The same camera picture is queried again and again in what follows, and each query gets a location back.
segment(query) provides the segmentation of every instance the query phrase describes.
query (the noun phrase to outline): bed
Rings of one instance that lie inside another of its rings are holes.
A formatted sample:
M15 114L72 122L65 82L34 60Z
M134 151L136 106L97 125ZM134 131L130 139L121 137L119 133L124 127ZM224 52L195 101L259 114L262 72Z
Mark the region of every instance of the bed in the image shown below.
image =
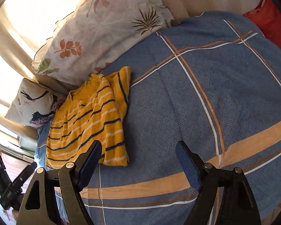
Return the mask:
M250 20L205 12L158 31L102 70L132 68L123 121L130 163L98 164L81 192L95 224L183 224L197 192L175 155L183 140L204 162L243 169L261 218L281 201L281 50ZM38 130L45 165L51 122ZM219 189L212 212L218 213ZM67 220L60 190L59 210Z

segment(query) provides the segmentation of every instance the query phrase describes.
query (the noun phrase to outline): floral pillow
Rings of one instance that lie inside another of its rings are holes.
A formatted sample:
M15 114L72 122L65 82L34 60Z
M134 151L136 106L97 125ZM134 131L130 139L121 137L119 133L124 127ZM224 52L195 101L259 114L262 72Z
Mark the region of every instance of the floral pillow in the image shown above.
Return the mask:
M80 86L173 19L162 0L80 0L36 53L41 75Z
M39 128L50 120L66 98L24 78L5 118Z

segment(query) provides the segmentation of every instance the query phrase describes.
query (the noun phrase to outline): black clamp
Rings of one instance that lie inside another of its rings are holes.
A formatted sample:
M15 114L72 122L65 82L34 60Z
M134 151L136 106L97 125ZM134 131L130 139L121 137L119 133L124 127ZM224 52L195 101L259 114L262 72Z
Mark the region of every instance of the black clamp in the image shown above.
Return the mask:
M101 154L102 145L95 140L75 162L53 171L38 168L22 201L17 225L30 225L31 218L34 225L62 224L54 187L61 188L71 225L93 225L79 192L89 184Z
M18 177L12 182L6 172L6 167L0 156L0 204L3 209L8 210L10 207L19 210L24 194L21 187L26 180L33 174L37 167L36 162L26 166Z
M185 225L208 223L218 187L224 187L224 192L215 225L261 225L254 195L241 168L228 171L204 163L183 141L177 143L176 155L190 185L199 192Z

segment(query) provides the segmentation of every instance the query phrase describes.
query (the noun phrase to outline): pillow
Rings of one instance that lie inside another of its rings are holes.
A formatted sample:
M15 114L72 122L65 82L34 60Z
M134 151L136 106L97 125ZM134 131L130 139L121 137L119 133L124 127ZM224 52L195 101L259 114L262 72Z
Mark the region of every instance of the pillow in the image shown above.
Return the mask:
M80 0L35 55L42 75L80 86L173 19L162 0Z
M63 94L52 92L24 78L5 118L39 128L50 120L66 98Z

